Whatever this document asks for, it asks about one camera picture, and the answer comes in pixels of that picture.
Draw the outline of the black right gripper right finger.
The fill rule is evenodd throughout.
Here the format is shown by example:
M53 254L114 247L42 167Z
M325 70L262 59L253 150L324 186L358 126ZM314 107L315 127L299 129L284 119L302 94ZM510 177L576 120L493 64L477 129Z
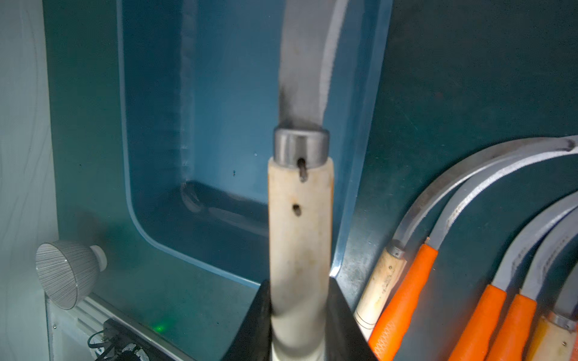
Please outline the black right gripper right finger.
M335 278L329 278L326 360L376 360Z

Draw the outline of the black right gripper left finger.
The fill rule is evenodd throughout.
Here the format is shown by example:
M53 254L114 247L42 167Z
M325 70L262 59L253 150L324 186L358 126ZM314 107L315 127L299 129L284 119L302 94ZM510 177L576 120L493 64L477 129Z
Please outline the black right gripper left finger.
M265 280L222 360L271 360L271 312L270 282Z

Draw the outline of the orange handle sickle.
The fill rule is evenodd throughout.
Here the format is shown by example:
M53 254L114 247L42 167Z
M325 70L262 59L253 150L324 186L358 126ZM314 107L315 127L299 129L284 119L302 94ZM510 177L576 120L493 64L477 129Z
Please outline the orange handle sickle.
M577 211L564 217L537 249L522 288L516 294L487 360L521 360L537 308L537 297L558 255L577 235Z
M450 191L452 195L458 188ZM380 360L392 360L411 324L418 300L433 269L439 249L430 247L426 240L403 280L391 291L382 314L368 338L373 353Z

